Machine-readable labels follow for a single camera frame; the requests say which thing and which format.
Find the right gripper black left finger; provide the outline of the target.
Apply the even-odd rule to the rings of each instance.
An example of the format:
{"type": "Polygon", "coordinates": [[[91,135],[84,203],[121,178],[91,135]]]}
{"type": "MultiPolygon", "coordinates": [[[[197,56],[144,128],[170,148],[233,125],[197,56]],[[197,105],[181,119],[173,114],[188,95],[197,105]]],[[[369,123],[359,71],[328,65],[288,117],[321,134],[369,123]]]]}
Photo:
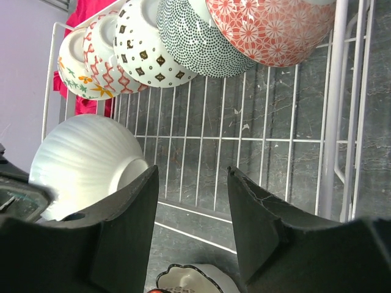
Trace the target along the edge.
{"type": "Polygon", "coordinates": [[[159,171],[61,221],[1,216],[2,292],[143,292],[159,171]]]}

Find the blue triangle pattern bowl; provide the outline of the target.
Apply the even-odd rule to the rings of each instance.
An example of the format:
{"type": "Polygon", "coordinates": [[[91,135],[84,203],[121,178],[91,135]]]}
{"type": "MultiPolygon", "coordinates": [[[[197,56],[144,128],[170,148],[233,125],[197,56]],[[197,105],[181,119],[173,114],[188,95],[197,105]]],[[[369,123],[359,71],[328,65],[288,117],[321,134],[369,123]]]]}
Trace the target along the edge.
{"type": "Polygon", "coordinates": [[[92,90],[98,99],[132,94],[148,88],[130,77],[117,62],[114,54],[117,14],[116,10],[99,14],[87,26],[84,34],[84,66],[88,77],[93,80],[92,90]]]}

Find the white wire dish rack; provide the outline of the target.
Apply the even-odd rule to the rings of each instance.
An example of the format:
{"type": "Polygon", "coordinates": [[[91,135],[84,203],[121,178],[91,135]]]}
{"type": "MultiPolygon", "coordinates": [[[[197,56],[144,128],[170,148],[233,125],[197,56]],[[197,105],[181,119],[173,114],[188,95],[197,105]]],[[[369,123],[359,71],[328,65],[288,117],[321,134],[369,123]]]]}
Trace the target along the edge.
{"type": "Polygon", "coordinates": [[[236,251],[227,169],[312,214],[360,216],[374,1],[350,1],[303,63],[120,95],[95,113],[126,126],[159,168],[155,224],[236,251]]]}

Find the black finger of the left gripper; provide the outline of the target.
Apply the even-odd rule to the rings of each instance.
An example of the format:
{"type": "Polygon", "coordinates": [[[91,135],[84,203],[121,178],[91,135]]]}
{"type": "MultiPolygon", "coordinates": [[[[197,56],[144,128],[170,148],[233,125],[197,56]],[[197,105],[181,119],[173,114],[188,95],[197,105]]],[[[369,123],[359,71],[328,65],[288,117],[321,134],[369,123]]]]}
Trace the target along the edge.
{"type": "Polygon", "coordinates": [[[1,215],[35,222],[51,203],[44,189],[29,184],[29,174],[1,158],[1,215]]]}

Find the floral orange green bowl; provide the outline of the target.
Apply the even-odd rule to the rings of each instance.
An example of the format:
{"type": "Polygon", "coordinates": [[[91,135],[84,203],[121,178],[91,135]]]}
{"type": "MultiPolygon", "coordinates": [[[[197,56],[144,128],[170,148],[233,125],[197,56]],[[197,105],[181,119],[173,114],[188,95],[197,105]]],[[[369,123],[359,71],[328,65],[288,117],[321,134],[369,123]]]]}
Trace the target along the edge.
{"type": "Polygon", "coordinates": [[[61,81],[75,95],[93,101],[112,99],[117,96],[94,81],[84,66],[82,43],[85,27],[69,33],[63,40],[57,60],[61,81]]]}

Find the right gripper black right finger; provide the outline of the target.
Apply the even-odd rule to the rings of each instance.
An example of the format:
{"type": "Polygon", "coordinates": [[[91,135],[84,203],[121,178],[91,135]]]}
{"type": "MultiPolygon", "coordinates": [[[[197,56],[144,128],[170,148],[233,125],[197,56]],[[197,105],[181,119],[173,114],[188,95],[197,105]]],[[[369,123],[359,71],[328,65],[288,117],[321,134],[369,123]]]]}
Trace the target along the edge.
{"type": "Polygon", "coordinates": [[[390,220],[340,223],[305,212],[228,169],[228,199],[248,292],[389,292],[390,220]]]}

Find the grey hexagon pattern bowl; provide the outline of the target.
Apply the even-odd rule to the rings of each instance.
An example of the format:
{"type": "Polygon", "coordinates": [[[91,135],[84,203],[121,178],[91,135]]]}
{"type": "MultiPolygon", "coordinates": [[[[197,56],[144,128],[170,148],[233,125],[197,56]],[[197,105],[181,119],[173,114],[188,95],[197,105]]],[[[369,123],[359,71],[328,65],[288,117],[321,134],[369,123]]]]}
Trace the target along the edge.
{"type": "Polygon", "coordinates": [[[220,32],[205,1],[160,1],[156,22],[168,53],[194,73],[230,78],[255,66],[220,32]]]}

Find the red rimmed bowl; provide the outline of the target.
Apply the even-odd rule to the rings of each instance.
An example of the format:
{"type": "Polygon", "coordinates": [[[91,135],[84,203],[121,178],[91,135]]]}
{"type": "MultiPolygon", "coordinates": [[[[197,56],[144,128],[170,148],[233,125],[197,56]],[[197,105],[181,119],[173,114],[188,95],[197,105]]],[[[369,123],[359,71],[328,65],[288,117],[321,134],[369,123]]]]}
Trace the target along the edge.
{"type": "Polygon", "coordinates": [[[115,25],[117,63],[136,81],[150,87],[183,85],[197,74],[174,60],[165,49],[156,25],[158,1],[126,1],[115,25]]]}

